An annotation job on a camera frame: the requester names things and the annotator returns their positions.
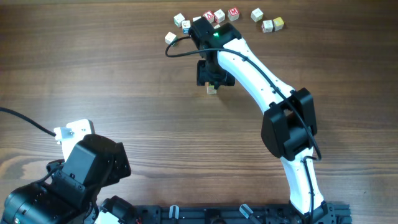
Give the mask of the green-edged wooden block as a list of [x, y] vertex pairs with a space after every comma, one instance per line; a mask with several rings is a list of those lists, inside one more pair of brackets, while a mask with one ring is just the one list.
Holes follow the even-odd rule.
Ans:
[[179, 13], [177, 15], [174, 16], [174, 24], [177, 27], [181, 27], [182, 26], [182, 22], [185, 20], [185, 17], [183, 16], [182, 13]]

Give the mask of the wooden block beside A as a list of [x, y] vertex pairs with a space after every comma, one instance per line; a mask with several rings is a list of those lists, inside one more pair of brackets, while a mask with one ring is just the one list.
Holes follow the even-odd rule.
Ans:
[[225, 20], [225, 13], [221, 9], [214, 12], [214, 21], [217, 24], [223, 22], [224, 20]]

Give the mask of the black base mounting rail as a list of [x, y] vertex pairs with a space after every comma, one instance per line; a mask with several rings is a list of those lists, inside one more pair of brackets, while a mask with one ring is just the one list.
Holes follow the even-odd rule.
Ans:
[[302, 215], [290, 204], [250, 207], [136, 206], [136, 223], [322, 223], [352, 224], [349, 205], [323, 203], [313, 213]]

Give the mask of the green-sided wooden block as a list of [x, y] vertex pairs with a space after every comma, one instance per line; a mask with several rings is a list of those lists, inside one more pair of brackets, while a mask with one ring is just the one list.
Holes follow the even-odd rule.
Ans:
[[174, 33], [168, 32], [167, 35], [165, 36], [165, 43], [170, 45], [173, 41], [177, 39], [178, 37]]

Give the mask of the yellow wooden block right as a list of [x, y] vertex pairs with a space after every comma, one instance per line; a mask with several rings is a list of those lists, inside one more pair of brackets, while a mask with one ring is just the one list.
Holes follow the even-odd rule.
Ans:
[[276, 17], [272, 21], [273, 21], [275, 31], [281, 30], [284, 27], [285, 23], [281, 17]]

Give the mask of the red letter A block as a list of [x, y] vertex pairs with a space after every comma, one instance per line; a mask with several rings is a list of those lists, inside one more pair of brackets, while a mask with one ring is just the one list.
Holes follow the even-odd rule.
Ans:
[[203, 13], [203, 17], [209, 22], [213, 23], [215, 19], [215, 15], [211, 11], [206, 11]]

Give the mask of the blue-sided wooden block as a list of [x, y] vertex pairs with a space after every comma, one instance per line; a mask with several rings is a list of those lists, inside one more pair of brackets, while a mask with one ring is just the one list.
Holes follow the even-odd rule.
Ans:
[[182, 25], [182, 32], [184, 34], [187, 34], [189, 29], [191, 28], [190, 21], [182, 21], [181, 25]]

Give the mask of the plain wooden block right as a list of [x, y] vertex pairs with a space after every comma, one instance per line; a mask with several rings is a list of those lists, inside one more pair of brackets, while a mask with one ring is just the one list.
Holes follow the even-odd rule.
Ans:
[[259, 22], [263, 18], [263, 16], [264, 13], [259, 8], [254, 9], [251, 13], [251, 19], [254, 22]]

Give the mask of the red letter M block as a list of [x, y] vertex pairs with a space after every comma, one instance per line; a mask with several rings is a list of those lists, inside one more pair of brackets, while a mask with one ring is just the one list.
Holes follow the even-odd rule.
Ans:
[[238, 8], [234, 7], [228, 10], [228, 19], [230, 21], [235, 21], [239, 18], [240, 12]]

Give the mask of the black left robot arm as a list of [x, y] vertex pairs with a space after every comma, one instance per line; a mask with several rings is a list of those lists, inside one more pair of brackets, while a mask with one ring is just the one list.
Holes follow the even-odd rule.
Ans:
[[131, 175], [123, 143], [89, 134], [68, 159], [49, 162], [47, 175], [13, 190], [1, 223], [94, 223], [103, 187]]

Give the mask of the orange-sided bird block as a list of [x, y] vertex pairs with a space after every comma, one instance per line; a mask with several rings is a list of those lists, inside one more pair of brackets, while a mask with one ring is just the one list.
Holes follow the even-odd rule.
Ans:
[[206, 82], [205, 86], [206, 86], [206, 93], [208, 95], [215, 95], [217, 93], [217, 89], [215, 88], [215, 86], [211, 85], [209, 82]]

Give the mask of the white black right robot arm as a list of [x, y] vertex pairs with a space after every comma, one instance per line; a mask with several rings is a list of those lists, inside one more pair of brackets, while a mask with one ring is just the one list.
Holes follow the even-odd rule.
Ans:
[[188, 31], [202, 59], [197, 84], [217, 90], [236, 82], [254, 98], [262, 112], [261, 139], [280, 159], [290, 188], [296, 223], [337, 223], [331, 204], [320, 193], [313, 162], [321, 159], [314, 139], [315, 108], [310, 92], [279, 80], [251, 51], [230, 23], [215, 29], [201, 17]]

